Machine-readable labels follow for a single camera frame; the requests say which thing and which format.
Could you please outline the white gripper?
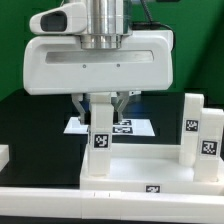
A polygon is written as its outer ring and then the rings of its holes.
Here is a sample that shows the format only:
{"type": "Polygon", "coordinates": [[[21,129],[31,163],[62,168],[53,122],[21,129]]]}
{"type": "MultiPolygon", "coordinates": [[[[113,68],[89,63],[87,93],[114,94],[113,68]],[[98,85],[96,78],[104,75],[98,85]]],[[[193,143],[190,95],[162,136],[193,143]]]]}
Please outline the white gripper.
{"type": "Polygon", "coordinates": [[[170,30],[131,27],[130,1],[69,1],[29,22],[36,35],[24,54],[23,85],[33,95],[72,94],[81,124],[81,93],[118,92],[114,121],[123,119],[125,91],[166,90],[173,82],[170,30]]]}

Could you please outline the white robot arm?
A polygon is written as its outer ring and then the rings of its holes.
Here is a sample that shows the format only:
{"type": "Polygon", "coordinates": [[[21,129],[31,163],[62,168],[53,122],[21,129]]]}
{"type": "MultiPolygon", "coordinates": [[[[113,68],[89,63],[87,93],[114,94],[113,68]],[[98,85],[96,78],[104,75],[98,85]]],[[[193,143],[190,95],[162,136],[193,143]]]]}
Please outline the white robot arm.
{"type": "Polygon", "coordinates": [[[23,85],[32,95],[71,94],[81,119],[83,93],[116,92],[114,119],[130,91],[166,90],[173,82],[174,34],[131,23],[131,0],[69,0],[29,22],[36,35],[24,54],[23,85]]]}

